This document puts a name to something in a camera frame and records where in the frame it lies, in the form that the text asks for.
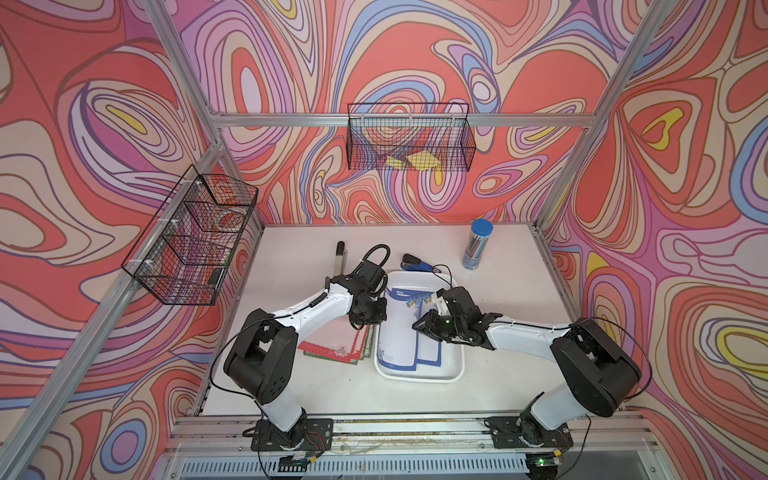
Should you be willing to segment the blue bordered stationery sheet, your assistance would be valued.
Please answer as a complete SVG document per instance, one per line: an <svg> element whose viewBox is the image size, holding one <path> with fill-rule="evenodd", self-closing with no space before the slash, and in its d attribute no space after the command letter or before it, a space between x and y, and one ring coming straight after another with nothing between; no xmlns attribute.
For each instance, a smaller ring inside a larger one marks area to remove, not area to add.
<svg viewBox="0 0 768 480"><path fill-rule="evenodd" d="M416 342L420 332L413 324L434 309L432 294L425 291L392 288L386 291L387 318L378 331L376 360L387 376L425 376L425 365L416 364Z"/></svg>

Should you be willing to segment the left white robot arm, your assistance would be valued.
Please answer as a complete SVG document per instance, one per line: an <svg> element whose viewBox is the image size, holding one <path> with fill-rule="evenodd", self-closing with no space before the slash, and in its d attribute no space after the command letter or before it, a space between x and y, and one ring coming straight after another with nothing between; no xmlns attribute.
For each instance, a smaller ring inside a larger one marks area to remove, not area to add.
<svg viewBox="0 0 768 480"><path fill-rule="evenodd" d="M359 330L386 320L383 267L361 261L348 274L325 280L316 295L276 312L252 311L223 360L223 373L262 412L250 431L252 449L319 450L330 445L333 421L307 419L288 388L300 343L329 322L345 317Z"/></svg>

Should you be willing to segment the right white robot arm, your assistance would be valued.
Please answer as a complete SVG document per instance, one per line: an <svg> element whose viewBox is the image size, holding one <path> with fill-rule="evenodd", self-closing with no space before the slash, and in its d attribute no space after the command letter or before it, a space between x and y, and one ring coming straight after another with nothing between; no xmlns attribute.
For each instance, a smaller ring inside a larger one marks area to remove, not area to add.
<svg viewBox="0 0 768 480"><path fill-rule="evenodd" d="M463 287L440 289L431 299L435 308L413 330L437 342L535 356L560 369L562 384L534 397L511 425L491 427L518 445L570 447L568 422L588 414L611 417L640 383L640 367L592 319L546 326L483 313Z"/></svg>

